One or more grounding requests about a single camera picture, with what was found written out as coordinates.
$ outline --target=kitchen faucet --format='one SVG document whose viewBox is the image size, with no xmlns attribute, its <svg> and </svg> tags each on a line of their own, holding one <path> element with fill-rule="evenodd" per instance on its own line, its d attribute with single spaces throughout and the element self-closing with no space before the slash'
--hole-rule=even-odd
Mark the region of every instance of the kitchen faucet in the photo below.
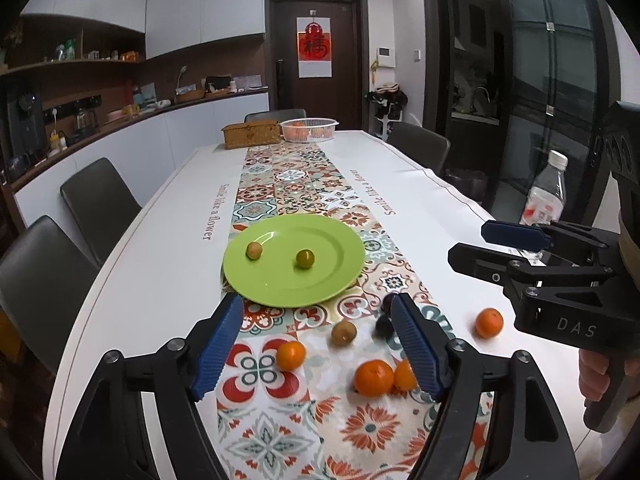
<svg viewBox="0 0 640 480">
<path fill-rule="evenodd" d="M 474 104 L 474 96 L 476 95 L 476 90 L 484 90 L 484 94 L 486 95 L 486 100 L 487 102 L 491 103 L 491 98 L 489 97 L 489 92 L 488 90 L 483 87 L 483 86 L 477 86 L 476 88 L 474 88 L 474 90 L 471 92 L 471 106 L 469 107 L 469 113 L 470 114 L 474 114 L 477 113 L 478 110 L 476 110 L 476 105 Z"/>
</svg>

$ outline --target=green plate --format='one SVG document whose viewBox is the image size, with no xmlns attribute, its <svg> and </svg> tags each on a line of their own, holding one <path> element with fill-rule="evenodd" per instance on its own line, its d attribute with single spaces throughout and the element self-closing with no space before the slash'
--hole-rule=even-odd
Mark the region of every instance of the green plate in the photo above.
<svg viewBox="0 0 640 480">
<path fill-rule="evenodd" d="M 262 256 L 246 256 L 249 242 L 262 244 Z M 316 262 L 296 265 L 296 254 L 309 249 Z M 328 300 L 362 272 L 364 245 L 358 234 L 321 215 L 291 214 L 267 218 L 242 231 L 228 245 L 223 270 L 235 291 L 265 306 L 299 307 Z"/>
</svg>

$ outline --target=sink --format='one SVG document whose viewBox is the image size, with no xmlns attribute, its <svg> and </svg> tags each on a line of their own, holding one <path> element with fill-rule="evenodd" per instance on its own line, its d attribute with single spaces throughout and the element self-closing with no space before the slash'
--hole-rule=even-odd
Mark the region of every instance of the sink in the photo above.
<svg viewBox="0 0 640 480">
<path fill-rule="evenodd" d="M 498 119 L 475 114 L 462 114 L 460 112 L 452 112 L 451 117 L 455 119 L 463 119 L 465 121 L 475 121 L 476 123 L 493 124 L 494 126 L 500 124 L 500 120 Z"/>
</svg>

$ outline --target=patterned table runner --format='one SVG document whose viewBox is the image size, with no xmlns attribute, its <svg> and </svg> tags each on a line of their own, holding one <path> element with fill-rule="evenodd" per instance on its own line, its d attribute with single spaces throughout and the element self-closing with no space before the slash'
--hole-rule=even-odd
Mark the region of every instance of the patterned table runner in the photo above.
<svg viewBox="0 0 640 480">
<path fill-rule="evenodd" d="M 229 478 L 405 479 L 437 414 L 428 394 L 415 390 L 369 399 L 351 386 L 364 361 L 396 367 L 404 352 L 394 335 L 374 336 L 382 299 L 408 292 L 427 319 L 453 338 L 452 327 L 382 225 L 316 144 L 249 148 L 242 168 L 230 238 L 263 218 L 313 213 L 338 219 L 362 239 L 366 261 L 357 285 L 306 308 L 244 302 L 241 333 L 216 389 L 218 455 Z M 350 346 L 329 344 L 332 326 L 349 319 L 358 335 Z M 306 360 L 293 372 L 275 364 L 278 347 L 297 339 Z M 484 450 L 493 405 L 483 394 L 466 464 L 472 480 Z"/>
</svg>

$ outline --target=white tablecloth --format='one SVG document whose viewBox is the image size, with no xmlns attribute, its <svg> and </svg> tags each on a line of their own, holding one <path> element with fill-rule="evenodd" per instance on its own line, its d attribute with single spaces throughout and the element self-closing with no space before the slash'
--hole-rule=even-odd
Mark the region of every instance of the white tablecloth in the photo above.
<svg viewBox="0 0 640 480">
<path fill-rule="evenodd" d="M 574 449 L 588 430 L 578 390 L 577 350 L 517 332 L 498 286 L 453 272 L 447 251 L 457 242 L 486 246 L 480 227 L 490 215 L 432 171 L 364 132 L 337 132 L 321 144 L 420 276 L 458 337 L 481 352 L 533 354 L 556 398 Z M 97 362 L 117 348 L 125 356 L 155 352 L 185 336 L 218 304 L 221 264 L 246 149 L 197 150 L 158 190 L 130 226 L 86 298 L 70 335 L 47 413 L 43 469 L 54 479 L 64 438 Z M 492 340 L 476 339 L 485 307 L 505 319 Z M 151 394 L 143 394 L 150 441 L 162 480 L 174 478 Z M 216 431 L 215 397 L 198 409 Z"/>
</svg>

